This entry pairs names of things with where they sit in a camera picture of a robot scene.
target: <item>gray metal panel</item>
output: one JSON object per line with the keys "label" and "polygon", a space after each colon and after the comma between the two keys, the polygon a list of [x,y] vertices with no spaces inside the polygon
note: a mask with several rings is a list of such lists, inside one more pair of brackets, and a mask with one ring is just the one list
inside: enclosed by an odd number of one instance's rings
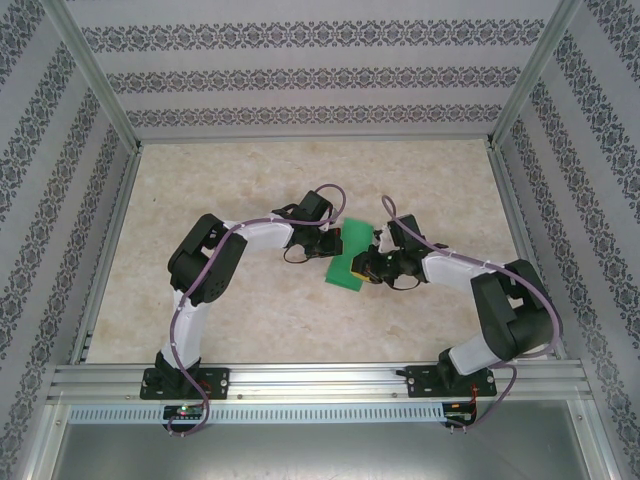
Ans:
{"label": "gray metal panel", "polygon": [[54,474],[127,479],[588,478],[565,402],[503,405],[467,435],[432,424],[69,425]]}

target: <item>beige marble surface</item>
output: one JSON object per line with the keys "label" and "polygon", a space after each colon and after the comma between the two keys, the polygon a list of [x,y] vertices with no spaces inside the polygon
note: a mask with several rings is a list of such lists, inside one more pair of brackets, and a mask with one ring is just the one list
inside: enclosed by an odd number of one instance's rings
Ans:
{"label": "beige marble surface", "polygon": [[[325,182],[346,190],[345,216],[383,225],[386,193],[432,241],[482,259],[515,258],[480,140],[147,146],[88,361],[153,362],[172,314],[167,261],[202,214],[263,216]],[[367,284],[356,293],[324,282],[329,262],[289,265],[282,251],[245,255],[213,306],[203,361],[435,360],[479,329],[473,300],[461,293]]]}

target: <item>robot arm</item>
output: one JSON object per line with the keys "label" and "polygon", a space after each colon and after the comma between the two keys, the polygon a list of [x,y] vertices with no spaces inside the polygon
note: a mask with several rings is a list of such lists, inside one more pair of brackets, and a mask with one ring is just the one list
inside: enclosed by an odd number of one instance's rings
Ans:
{"label": "robot arm", "polygon": [[[333,205],[318,193],[310,191],[300,204],[290,204],[274,210],[269,217],[274,219],[302,220],[314,222],[331,216]],[[265,222],[247,225],[232,233],[218,247],[220,239],[236,222],[222,221],[212,214],[203,215],[169,260],[174,309],[184,293],[209,260],[206,250],[221,248],[213,267],[209,269],[199,287],[191,293],[179,312],[175,327],[175,348],[187,370],[195,371],[200,362],[200,341],[213,302],[227,289],[240,258],[245,253],[273,248],[304,247],[307,258],[320,258],[342,253],[339,228],[307,225],[289,225]],[[156,370],[163,387],[159,390],[180,392],[189,385],[178,369],[169,341],[156,356]]]}
{"label": "robot arm", "polygon": [[[413,215],[399,221],[421,236]],[[465,376],[512,360],[551,340],[553,325],[544,306],[529,290],[506,275],[432,251],[395,222],[389,222],[374,234],[376,242],[353,260],[354,275],[391,287],[400,275],[410,275],[420,283],[439,283],[473,295],[481,332],[440,354],[438,373],[446,386],[451,387],[464,381]],[[529,262],[516,260],[501,266],[545,292]]]}

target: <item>metal extrusion bar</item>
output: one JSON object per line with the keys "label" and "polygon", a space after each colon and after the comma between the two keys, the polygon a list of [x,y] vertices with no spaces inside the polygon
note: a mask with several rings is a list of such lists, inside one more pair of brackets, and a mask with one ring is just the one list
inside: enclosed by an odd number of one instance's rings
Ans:
{"label": "metal extrusion bar", "polygon": [[109,225],[107,239],[105,241],[106,248],[103,249],[98,263],[96,282],[91,288],[89,299],[87,300],[84,317],[80,323],[77,340],[71,353],[71,363],[80,363],[82,360],[87,334],[95,327],[96,321],[98,320],[98,313],[100,312],[102,298],[107,288],[109,272],[111,271],[111,265],[116,255],[116,246],[118,245],[118,239],[120,238],[120,232],[124,224],[124,217],[127,212],[127,207],[129,206],[129,200],[131,199],[131,193],[141,158],[142,148],[134,148],[125,171],[124,184],[116,199],[115,213]]}
{"label": "metal extrusion bar", "polygon": [[[73,425],[159,425],[174,414],[162,405],[75,405],[71,407],[69,424]],[[394,423],[394,422],[444,422],[442,403],[419,402],[397,405],[366,403],[357,404],[306,404],[306,405],[255,405],[215,404],[207,423],[216,425],[266,425],[266,424],[327,424],[327,423]],[[177,417],[178,424],[196,424],[197,418]]]}
{"label": "metal extrusion bar", "polygon": [[[214,403],[409,403],[406,381],[396,370],[407,363],[203,365],[231,370],[227,400]],[[591,390],[579,360],[522,360],[518,381],[507,400],[585,400]],[[142,374],[148,365],[58,366],[49,404],[152,403],[139,397]],[[495,370],[498,393],[510,380],[509,370]],[[432,402],[465,401],[464,398],[430,398]],[[493,398],[479,398],[493,401]]]}
{"label": "metal extrusion bar", "polygon": [[71,408],[69,405],[45,405],[35,432],[35,443],[16,479],[39,480],[53,477]]}
{"label": "metal extrusion bar", "polygon": [[519,258],[529,260],[538,274],[540,274],[540,269],[536,264],[535,255],[533,254],[533,248],[531,247],[531,243],[527,237],[524,219],[522,218],[522,213],[520,213],[520,210],[518,209],[515,192],[513,191],[513,186],[511,185],[509,176],[506,172],[502,152],[500,151],[500,148],[490,145],[488,142],[486,147],[489,163],[491,164],[491,170],[493,171],[496,186],[498,187],[500,201],[502,202],[502,208],[505,216],[507,217],[507,224],[509,225],[513,244],[516,247],[516,253]]}
{"label": "metal extrusion bar", "polygon": [[423,140],[477,140],[486,138],[482,133],[394,133],[394,134],[348,134],[348,135],[221,135],[213,137],[150,137],[142,141],[143,145],[179,145],[183,143],[259,143],[259,142],[419,142]]}
{"label": "metal extrusion bar", "polygon": [[80,27],[69,12],[66,2],[64,0],[43,0],[41,3],[49,20],[54,24],[65,45],[72,53],[87,83],[100,100],[100,105],[107,112],[107,116],[116,128],[118,135],[128,149],[133,150],[138,146],[138,138],[133,126],[93,55]]}
{"label": "metal extrusion bar", "polygon": [[509,134],[509,129],[518,117],[522,105],[527,100],[545,65],[553,56],[553,50],[560,42],[581,4],[582,2],[579,0],[560,0],[558,3],[496,121],[496,127],[491,137],[497,145],[501,145]]}
{"label": "metal extrusion bar", "polygon": [[567,406],[590,478],[620,480],[620,470],[604,432],[595,400],[570,400]]}

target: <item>patterned wallpaper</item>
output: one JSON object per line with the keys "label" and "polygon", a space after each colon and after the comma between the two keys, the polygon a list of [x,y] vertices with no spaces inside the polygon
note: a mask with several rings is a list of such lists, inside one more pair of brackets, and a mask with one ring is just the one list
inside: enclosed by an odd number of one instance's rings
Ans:
{"label": "patterned wallpaper", "polygon": [[0,479],[69,360],[129,152],[39,3],[0,6]]}
{"label": "patterned wallpaper", "polygon": [[557,0],[529,3],[68,5],[153,140],[490,133]]}
{"label": "patterned wallpaper", "polygon": [[503,145],[564,340],[640,478],[640,6],[586,1]]}

